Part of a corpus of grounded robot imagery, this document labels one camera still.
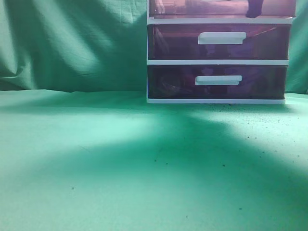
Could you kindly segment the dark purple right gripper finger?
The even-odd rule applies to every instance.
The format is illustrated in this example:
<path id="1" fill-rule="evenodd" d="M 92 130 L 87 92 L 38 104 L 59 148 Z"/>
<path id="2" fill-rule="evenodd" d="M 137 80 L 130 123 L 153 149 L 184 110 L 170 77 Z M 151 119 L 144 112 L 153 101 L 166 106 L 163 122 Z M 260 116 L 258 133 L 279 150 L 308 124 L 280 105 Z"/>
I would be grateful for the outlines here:
<path id="1" fill-rule="evenodd" d="M 262 14 L 263 0 L 248 0 L 247 18 L 257 18 Z"/>

